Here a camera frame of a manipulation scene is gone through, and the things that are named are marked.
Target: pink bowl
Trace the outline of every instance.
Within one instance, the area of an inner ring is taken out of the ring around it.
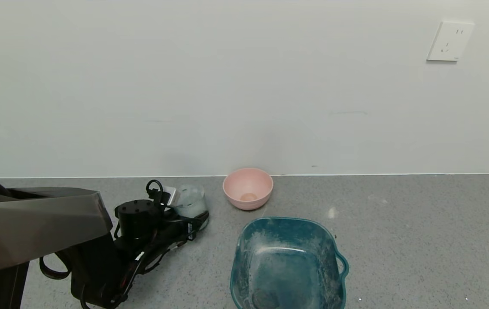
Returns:
[[[223,180],[223,192],[233,206],[253,210],[263,206],[273,191],[273,178],[258,168],[242,168]]]

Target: residue in bowl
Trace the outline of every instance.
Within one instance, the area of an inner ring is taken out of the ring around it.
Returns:
[[[240,197],[240,200],[243,202],[248,202],[248,201],[255,201],[258,199],[258,196],[253,193],[245,193]]]

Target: outlet cover plate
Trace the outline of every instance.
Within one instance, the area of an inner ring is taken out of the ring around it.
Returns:
[[[458,61],[474,30],[473,23],[451,23],[443,21],[437,31],[427,60]]]

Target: gray metal panel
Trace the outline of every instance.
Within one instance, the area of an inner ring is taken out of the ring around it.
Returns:
[[[95,239],[112,228],[99,192],[77,188],[20,190],[59,197],[0,202],[0,269]]]

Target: bowl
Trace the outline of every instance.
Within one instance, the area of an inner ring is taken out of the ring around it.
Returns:
[[[319,223],[264,217],[240,234],[231,295],[238,309],[344,309],[348,272],[334,236]]]
[[[253,210],[263,206],[273,191],[273,178],[258,168],[242,168],[223,180],[223,192],[233,206]]]

